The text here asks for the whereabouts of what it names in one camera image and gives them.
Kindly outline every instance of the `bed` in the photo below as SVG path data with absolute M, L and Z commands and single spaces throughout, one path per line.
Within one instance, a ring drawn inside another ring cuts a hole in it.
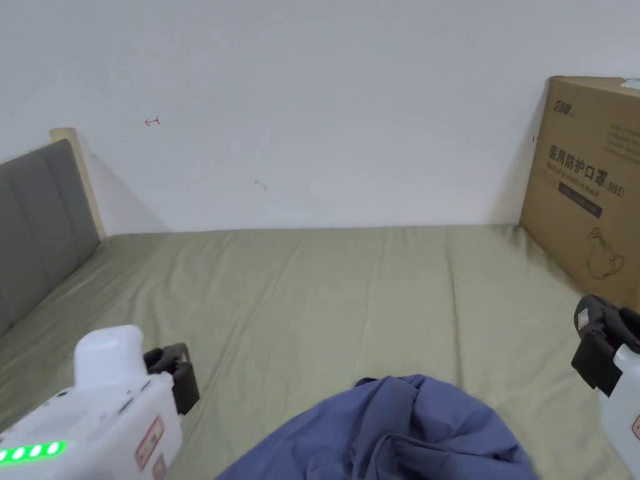
M 495 408 L 542 478 L 630 478 L 570 365 L 581 293 L 521 228 L 104 237 L 76 132 L 52 139 L 0 164 L 0 431 L 72 383 L 84 334 L 133 323 L 147 349 L 186 342 L 200 385 L 170 478 L 214 478 L 360 378 L 414 373 Z

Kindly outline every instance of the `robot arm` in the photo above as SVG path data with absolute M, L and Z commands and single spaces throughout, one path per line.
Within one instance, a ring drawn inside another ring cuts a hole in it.
M 180 416 L 200 399 L 185 344 L 143 355 L 133 325 L 89 333 L 74 386 L 0 436 L 7 479 L 159 480 L 182 445 Z
M 580 346 L 571 364 L 596 390 L 602 429 L 633 477 L 640 479 L 640 315 L 586 296 L 573 322 Z

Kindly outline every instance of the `blue fabric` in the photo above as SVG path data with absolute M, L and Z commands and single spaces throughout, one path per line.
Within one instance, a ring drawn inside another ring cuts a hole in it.
M 293 418 L 221 480 L 535 479 L 488 406 L 433 378 L 366 379 Z

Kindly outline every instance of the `green bed sheet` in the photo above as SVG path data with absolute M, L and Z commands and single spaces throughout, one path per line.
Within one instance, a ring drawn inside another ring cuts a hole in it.
M 425 374 L 494 407 L 542 478 L 625 479 L 571 368 L 581 293 L 518 227 L 115 236 L 0 339 L 0 429 L 72 383 L 87 332 L 186 342 L 202 399 L 170 478 L 211 479 L 362 377 Z

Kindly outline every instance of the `red warning label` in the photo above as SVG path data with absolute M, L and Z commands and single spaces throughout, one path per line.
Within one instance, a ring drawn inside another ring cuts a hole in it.
M 140 442 L 138 450 L 136 450 L 136 463 L 138 464 L 140 471 L 144 470 L 147 466 L 147 463 L 156 449 L 156 445 L 160 441 L 160 438 L 162 438 L 163 433 L 164 422 L 158 415 L 151 425 L 151 428 L 149 428 L 147 434 L 142 439 L 142 442 Z

